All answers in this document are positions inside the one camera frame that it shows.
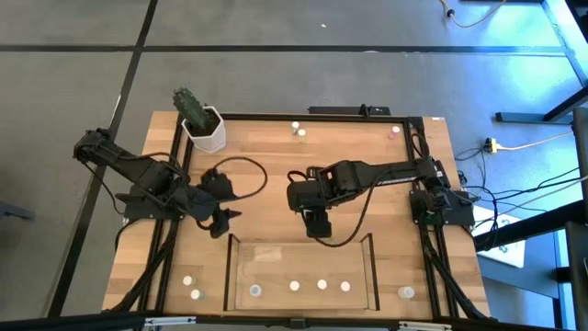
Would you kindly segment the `black power strip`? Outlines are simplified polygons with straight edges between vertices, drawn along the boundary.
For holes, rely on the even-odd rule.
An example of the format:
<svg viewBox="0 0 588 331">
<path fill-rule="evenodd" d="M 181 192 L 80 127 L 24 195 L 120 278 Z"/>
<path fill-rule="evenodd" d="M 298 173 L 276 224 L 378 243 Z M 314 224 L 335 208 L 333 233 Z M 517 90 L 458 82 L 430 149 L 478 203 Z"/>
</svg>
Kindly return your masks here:
<svg viewBox="0 0 588 331">
<path fill-rule="evenodd" d="M 308 112 L 310 114 L 359 115 L 363 117 L 391 115 L 388 107 L 366 106 L 365 104 L 359 107 L 308 107 Z"/>
</svg>

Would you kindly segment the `dark metal table foot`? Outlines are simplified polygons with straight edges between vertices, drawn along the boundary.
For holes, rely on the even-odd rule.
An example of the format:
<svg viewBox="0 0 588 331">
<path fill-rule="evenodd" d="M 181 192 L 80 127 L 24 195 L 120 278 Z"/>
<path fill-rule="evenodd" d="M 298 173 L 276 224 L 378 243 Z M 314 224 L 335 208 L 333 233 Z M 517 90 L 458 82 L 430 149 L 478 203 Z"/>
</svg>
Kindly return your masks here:
<svg viewBox="0 0 588 331">
<path fill-rule="evenodd" d="M 536 113 L 516 113 L 516 112 L 497 112 L 495 119 L 499 122 L 512 122 L 524 124 L 558 124 L 567 125 L 573 122 L 572 115 L 566 115 L 558 120 L 545 120 L 543 114 Z"/>
</svg>

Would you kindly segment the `grey furniture foot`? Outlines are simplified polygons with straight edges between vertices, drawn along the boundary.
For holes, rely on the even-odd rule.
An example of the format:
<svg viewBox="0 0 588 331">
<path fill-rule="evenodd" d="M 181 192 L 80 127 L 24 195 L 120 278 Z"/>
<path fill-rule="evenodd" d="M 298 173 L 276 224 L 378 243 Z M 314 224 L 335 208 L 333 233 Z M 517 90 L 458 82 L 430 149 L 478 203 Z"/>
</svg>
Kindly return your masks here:
<svg viewBox="0 0 588 331">
<path fill-rule="evenodd" d="M 31 220 L 34 214 L 31 211 L 22 209 L 18 206 L 0 201 L 0 219 L 14 216 L 23 220 Z"/>
</svg>

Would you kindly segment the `white printed paper sheet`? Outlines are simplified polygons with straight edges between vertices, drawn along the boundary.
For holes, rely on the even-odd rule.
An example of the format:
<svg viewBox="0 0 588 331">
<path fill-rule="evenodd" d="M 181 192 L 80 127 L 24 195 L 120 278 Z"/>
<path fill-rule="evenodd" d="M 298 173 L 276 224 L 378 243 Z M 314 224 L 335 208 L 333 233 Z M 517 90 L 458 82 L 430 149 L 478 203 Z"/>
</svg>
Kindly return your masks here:
<svg viewBox="0 0 588 331">
<path fill-rule="evenodd" d="M 473 236 L 485 234 L 491 230 L 493 225 L 493 220 L 491 219 L 493 216 L 492 210 L 475 206 L 473 208 L 473 216 L 476 221 L 471 232 Z M 499 215 L 497 218 L 499 228 L 518 222 L 518 218 L 510 215 Z M 481 250 L 478 252 L 478 256 L 487 257 L 511 267 L 522 268 L 525 261 L 525 245 L 525 240 L 508 245 L 500 245 L 488 251 Z"/>
</svg>

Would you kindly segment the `black metal floor bar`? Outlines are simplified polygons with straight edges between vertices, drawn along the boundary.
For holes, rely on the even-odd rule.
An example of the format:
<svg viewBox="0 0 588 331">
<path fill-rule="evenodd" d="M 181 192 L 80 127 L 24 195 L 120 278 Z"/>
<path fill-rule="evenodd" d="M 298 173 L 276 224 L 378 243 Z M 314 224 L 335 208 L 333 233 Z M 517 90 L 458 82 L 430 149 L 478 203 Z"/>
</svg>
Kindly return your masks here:
<svg viewBox="0 0 588 331">
<path fill-rule="evenodd" d="M 588 225 L 588 202 L 578 200 L 543 212 L 531 218 L 490 230 L 474 237 L 477 252 L 487 251 L 501 245 L 509 245 L 538 235 L 552 233 L 567 223 Z"/>
</svg>

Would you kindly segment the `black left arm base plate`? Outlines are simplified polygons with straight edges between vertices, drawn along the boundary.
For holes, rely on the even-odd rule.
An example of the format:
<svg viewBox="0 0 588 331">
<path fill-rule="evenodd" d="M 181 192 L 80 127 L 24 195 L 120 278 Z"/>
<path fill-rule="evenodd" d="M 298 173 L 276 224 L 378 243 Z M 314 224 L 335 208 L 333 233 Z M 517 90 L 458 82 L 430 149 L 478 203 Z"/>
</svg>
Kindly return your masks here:
<svg viewBox="0 0 588 331">
<path fill-rule="evenodd" d="M 143 186 L 134 184 L 115 198 L 125 204 L 123 216 L 130 220 L 173 219 L 186 212 L 188 195 L 174 182 Z"/>
</svg>

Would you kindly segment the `white hexagonal plant pot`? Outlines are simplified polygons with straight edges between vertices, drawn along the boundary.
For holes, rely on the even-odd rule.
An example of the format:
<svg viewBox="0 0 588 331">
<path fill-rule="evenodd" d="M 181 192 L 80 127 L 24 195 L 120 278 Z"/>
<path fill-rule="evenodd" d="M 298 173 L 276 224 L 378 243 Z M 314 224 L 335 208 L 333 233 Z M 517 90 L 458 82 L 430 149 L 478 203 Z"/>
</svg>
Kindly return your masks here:
<svg viewBox="0 0 588 331">
<path fill-rule="evenodd" d="M 208 135 L 194 135 L 188 128 L 186 120 L 182 120 L 181 126 L 184 132 L 187 134 L 188 139 L 192 142 L 196 149 L 208 154 L 214 154 L 219 150 L 223 149 L 226 145 L 226 129 L 224 125 L 224 119 L 214 106 L 205 106 L 203 108 L 208 113 L 213 114 L 218 121 L 218 124 L 214 128 L 211 134 Z"/>
</svg>

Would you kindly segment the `silver aluminium rail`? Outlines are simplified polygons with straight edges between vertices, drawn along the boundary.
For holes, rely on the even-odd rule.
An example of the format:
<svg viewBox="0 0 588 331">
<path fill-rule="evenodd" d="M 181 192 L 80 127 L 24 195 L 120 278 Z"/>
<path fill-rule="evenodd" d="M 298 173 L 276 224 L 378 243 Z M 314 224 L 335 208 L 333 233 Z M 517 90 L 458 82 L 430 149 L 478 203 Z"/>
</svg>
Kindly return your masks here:
<svg viewBox="0 0 588 331">
<path fill-rule="evenodd" d="M 420 321 L 400 321 L 399 329 L 409 331 L 453 331 L 452 325 Z"/>
<path fill-rule="evenodd" d="M 149 317 L 144 321 L 144 327 L 163 327 L 169 325 L 193 325 L 197 322 L 195 316 Z"/>
</svg>

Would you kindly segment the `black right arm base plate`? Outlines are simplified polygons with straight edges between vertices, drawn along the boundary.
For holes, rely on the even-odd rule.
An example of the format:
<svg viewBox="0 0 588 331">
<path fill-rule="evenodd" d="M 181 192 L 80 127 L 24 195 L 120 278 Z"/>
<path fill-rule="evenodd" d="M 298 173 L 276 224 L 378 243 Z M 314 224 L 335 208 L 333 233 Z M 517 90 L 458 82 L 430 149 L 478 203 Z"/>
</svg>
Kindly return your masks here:
<svg viewBox="0 0 588 331">
<path fill-rule="evenodd" d="M 473 200 L 464 191 L 445 189 L 437 195 L 425 190 L 409 195 L 413 220 L 425 225 L 473 225 Z"/>
</svg>

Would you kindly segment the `black aluminium table frame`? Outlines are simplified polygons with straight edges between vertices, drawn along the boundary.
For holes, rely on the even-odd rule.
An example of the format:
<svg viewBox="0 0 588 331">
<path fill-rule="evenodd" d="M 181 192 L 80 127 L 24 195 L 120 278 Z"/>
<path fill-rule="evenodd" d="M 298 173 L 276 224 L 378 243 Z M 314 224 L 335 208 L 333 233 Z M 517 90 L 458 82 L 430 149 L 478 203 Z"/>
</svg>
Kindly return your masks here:
<svg viewBox="0 0 588 331">
<path fill-rule="evenodd" d="M 292 134 L 297 121 L 306 131 L 300 143 Z M 305 230 L 300 217 L 288 209 L 286 174 L 291 169 L 327 166 L 342 159 L 369 163 L 404 161 L 410 145 L 402 136 L 388 135 L 396 120 L 389 117 L 365 119 L 351 115 L 237 114 L 225 116 L 226 146 L 215 154 L 190 151 L 190 176 L 220 164 L 231 179 L 240 199 L 232 208 L 243 214 L 231 223 L 231 231 L 242 241 L 302 242 Z M 429 320 L 432 318 L 426 283 L 424 256 L 418 229 L 412 219 L 410 186 L 378 188 L 371 197 L 348 202 L 329 214 L 334 239 L 343 242 L 350 234 L 373 235 L 379 285 L 378 311 L 225 311 L 223 294 L 228 241 L 213 239 L 192 220 L 179 225 L 172 267 L 164 302 L 168 314 L 357 318 Z M 183 278 L 196 282 L 185 286 Z M 414 288 L 411 299 L 397 290 Z M 190 292 L 205 292 L 194 301 Z"/>
</svg>

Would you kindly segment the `black rig beam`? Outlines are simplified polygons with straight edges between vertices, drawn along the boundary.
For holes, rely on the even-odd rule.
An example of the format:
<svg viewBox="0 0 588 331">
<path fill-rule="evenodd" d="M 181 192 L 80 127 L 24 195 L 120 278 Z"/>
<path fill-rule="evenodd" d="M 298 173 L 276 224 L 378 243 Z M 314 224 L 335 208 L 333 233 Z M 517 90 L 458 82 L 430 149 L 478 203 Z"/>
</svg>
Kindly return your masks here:
<svg viewBox="0 0 588 331">
<path fill-rule="evenodd" d="M 400 330 L 400 321 L 395 319 L 357 319 L 357 318 L 304 318 L 304 317 L 260 317 L 228 315 L 188 315 L 198 320 L 193 325 L 261 325 L 281 326 L 291 330 L 304 330 L 311 327 L 361 327 Z M 0 322 L 0 331 L 121 331 L 144 327 L 149 317 L 172 317 L 156 312 L 103 312 L 100 314 L 44 317 Z M 420 322 L 452 325 L 453 331 L 571 331 L 553 327 L 517 325 L 502 323 L 491 318 L 463 319 L 439 317 Z"/>
</svg>

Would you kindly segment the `green cactus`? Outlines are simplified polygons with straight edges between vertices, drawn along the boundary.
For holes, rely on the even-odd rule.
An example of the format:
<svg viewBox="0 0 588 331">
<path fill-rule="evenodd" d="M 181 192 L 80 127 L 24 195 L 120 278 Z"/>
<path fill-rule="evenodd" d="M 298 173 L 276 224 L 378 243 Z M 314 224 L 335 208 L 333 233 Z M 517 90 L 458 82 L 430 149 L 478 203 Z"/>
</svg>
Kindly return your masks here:
<svg viewBox="0 0 588 331">
<path fill-rule="evenodd" d="M 213 119 L 193 93 L 185 87 L 173 91 L 173 103 L 189 126 L 198 134 L 211 134 Z"/>
</svg>

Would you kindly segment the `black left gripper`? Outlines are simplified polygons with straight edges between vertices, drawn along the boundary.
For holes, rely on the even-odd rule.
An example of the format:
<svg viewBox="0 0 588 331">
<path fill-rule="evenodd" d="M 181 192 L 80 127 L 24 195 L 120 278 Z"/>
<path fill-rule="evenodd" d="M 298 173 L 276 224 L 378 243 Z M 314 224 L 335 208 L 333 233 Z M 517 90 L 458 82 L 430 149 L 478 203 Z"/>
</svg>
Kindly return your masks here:
<svg viewBox="0 0 588 331">
<path fill-rule="evenodd" d="M 207 170 L 202 176 L 198 186 L 207 196 L 200 199 L 198 204 L 203 206 L 216 206 L 224 202 L 235 200 L 232 182 L 225 173 L 220 172 L 217 168 Z M 243 213 L 231 209 L 223 210 L 227 219 L 235 218 Z"/>
</svg>

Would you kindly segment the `clear acrylic shelf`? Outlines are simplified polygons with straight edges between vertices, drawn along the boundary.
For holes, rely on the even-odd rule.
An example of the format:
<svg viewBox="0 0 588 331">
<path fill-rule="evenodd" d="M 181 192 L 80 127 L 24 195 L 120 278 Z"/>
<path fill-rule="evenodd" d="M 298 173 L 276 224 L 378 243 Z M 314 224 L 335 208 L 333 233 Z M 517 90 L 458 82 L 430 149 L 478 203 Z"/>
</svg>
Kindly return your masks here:
<svg viewBox="0 0 588 331">
<path fill-rule="evenodd" d="M 289 284 L 300 283 L 298 291 Z M 320 290 L 318 280 L 326 280 Z M 340 284 L 348 281 L 350 291 Z M 262 287 L 253 297 L 253 284 Z M 242 241 L 230 234 L 225 269 L 225 311 L 378 311 L 373 235 L 338 248 L 311 242 Z"/>
</svg>

